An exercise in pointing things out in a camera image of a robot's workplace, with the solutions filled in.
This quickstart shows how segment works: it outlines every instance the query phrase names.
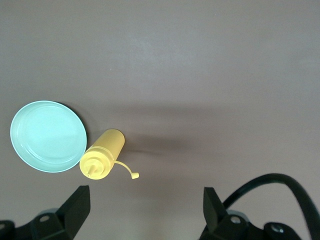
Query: screw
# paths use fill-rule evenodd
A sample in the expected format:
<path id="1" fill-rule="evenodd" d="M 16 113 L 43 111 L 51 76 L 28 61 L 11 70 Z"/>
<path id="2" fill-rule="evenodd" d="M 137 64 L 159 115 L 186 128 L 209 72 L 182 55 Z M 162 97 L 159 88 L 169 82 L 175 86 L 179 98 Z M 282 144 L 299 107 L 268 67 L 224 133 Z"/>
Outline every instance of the screw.
<path id="1" fill-rule="evenodd" d="M 240 224 L 240 223 L 241 223 L 240 218 L 237 217 L 237 216 L 232 216 L 232 217 L 230 218 L 230 220 L 231 220 L 231 222 L 233 222 L 234 224 Z"/>
<path id="2" fill-rule="evenodd" d="M 280 234 L 283 234 L 285 232 L 283 227 L 279 224 L 271 224 L 271 229 Z"/>
<path id="3" fill-rule="evenodd" d="M 43 222 L 49 220 L 49 218 L 50 218 L 50 217 L 49 217 L 48 215 L 44 215 L 44 216 L 42 216 L 42 217 L 39 219 L 39 221 L 40 221 L 41 223 L 43 223 Z"/>

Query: bottle body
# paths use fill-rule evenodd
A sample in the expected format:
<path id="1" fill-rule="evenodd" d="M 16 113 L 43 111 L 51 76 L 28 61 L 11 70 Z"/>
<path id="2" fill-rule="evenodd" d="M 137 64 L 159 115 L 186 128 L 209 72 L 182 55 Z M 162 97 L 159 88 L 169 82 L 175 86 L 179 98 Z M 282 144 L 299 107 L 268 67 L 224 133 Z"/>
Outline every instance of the bottle body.
<path id="1" fill-rule="evenodd" d="M 103 179 L 113 168 L 121 149 L 125 144 L 125 136 L 117 129 L 105 131 L 80 160 L 82 173 L 94 180 Z"/>
<path id="2" fill-rule="evenodd" d="M 105 131 L 87 150 L 93 150 L 98 148 L 106 149 L 110 152 L 113 160 L 116 161 L 121 149 L 125 144 L 125 136 L 117 129 L 109 129 Z"/>

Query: light blue plate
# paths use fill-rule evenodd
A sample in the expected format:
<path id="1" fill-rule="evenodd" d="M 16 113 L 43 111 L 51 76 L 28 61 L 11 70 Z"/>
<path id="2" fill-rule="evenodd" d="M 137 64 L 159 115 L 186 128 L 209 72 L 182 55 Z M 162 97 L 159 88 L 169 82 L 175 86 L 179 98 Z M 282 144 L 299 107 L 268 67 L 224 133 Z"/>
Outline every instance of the light blue plate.
<path id="1" fill-rule="evenodd" d="M 79 117 L 54 101 L 35 101 L 21 108 L 12 120 L 10 137 L 23 161 L 48 173 L 74 167 L 87 147 Z"/>

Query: squeeze bottle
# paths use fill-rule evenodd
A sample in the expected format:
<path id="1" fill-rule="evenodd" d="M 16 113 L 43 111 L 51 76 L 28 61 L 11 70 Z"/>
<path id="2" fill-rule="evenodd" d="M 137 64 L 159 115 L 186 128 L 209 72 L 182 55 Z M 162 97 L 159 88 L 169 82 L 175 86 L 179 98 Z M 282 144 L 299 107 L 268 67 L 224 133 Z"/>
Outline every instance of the squeeze bottle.
<path id="1" fill-rule="evenodd" d="M 105 131 L 82 156 L 80 170 L 83 175 L 89 179 L 103 179 L 110 173 L 114 164 L 120 164 L 130 172 L 132 179 L 137 179 L 138 172 L 131 172 L 127 165 L 117 161 L 124 144 L 125 136 L 122 132 L 117 129 Z"/>

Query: cable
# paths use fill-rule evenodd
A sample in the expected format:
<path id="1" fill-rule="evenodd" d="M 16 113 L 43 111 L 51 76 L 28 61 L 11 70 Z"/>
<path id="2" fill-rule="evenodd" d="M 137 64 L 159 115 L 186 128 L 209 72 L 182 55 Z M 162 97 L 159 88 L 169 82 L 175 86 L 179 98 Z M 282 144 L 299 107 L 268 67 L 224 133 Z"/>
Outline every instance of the cable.
<path id="1" fill-rule="evenodd" d="M 320 240 L 320 215 L 318 210 L 305 189 L 290 176 L 280 173 L 259 176 L 239 187 L 223 202 L 223 205 L 227 209 L 247 192 L 261 185 L 272 183 L 284 184 L 289 187 L 300 205 L 311 239 Z"/>

